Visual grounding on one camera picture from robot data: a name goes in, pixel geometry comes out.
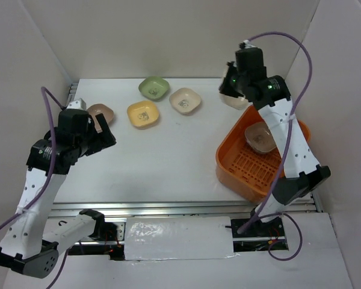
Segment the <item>brown plate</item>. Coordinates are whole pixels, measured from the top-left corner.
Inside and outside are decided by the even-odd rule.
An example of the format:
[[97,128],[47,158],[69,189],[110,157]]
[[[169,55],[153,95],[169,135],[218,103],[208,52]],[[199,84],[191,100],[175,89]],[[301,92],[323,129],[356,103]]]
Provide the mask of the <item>brown plate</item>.
[[113,110],[104,104],[91,105],[90,107],[87,108],[87,111],[94,120],[94,126],[95,126],[97,132],[102,132],[102,128],[100,127],[99,122],[97,121],[97,118],[96,118],[96,116],[98,114],[103,114],[108,125],[110,125],[114,120]]
[[244,131],[248,145],[259,154],[267,154],[276,148],[276,143],[265,122],[257,122]]

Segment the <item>yellow square plate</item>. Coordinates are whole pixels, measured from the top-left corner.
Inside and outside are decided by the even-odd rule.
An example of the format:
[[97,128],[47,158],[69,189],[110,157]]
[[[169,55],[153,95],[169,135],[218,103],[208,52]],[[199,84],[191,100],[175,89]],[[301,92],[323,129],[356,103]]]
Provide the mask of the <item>yellow square plate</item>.
[[159,120],[159,110],[152,101],[141,101],[131,104],[127,108],[130,123],[138,128],[145,128]]

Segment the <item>orange plastic bin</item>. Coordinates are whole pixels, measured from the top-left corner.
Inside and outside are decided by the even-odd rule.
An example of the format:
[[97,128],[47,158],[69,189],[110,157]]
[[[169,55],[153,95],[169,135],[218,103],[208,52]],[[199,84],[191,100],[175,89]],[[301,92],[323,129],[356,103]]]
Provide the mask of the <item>orange plastic bin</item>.
[[245,139],[245,129],[261,121],[256,109],[249,106],[215,154],[217,179],[225,187],[255,204],[266,197],[281,162],[277,149],[259,154]]

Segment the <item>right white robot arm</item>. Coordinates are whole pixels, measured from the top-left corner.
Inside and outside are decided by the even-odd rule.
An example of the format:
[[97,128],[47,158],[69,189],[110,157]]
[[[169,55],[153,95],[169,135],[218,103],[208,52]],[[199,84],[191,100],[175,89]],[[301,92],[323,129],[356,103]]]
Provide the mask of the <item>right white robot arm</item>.
[[265,235],[271,222],[299,197],[310,193],[330,177],[328,166],[313,155],[293,112],[290,91],[281,76],[268,76],[262,49],[242,44],[235,61],[227,64],[219,92],[232,98],[244,97],[266,123],[282,158],[267,198],[254,209],[252,233]]

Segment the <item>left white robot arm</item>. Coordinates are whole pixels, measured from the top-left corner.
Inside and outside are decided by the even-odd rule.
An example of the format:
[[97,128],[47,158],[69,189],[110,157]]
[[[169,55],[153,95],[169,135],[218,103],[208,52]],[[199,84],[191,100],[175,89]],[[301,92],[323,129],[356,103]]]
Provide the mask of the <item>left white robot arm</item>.
[[95,210],[84,209],[67,224],[45,233],[55,197],[72,166],[114,146],[116,139],[105,116],[66,108],[58,125],[31,147],[26,180],[15,217],[0,242],[0,266],[21,275],[43,279],[54,269],[58,257],[83,238],[101,240],[115,226]]

